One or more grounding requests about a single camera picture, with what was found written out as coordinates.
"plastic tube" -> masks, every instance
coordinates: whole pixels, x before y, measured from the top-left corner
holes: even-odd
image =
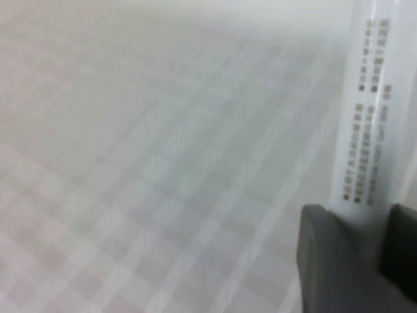
[[[377,261],[417,65],[417,1],[357,0],[330,210]]]

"table surface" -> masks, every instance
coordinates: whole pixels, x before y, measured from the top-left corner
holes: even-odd
[[[0,12],[0,312],[299,313],[346,42],[99,0]]]

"checkered tablecloth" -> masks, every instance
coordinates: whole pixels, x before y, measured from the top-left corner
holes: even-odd
[[[299,313],[346,43],[99,0],[0,9],[0,312]]]

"plaid fabric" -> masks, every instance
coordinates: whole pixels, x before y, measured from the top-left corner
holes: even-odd
[[[9,3],[0,312],[300,312],[298,217],[327,203],[344,43]]]

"dark gray holder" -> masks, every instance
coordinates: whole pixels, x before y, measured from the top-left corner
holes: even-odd
[[[392,207],[378,271],[331,212],[307,205],[297,265],[304,313],[417,313],[417,212]]]

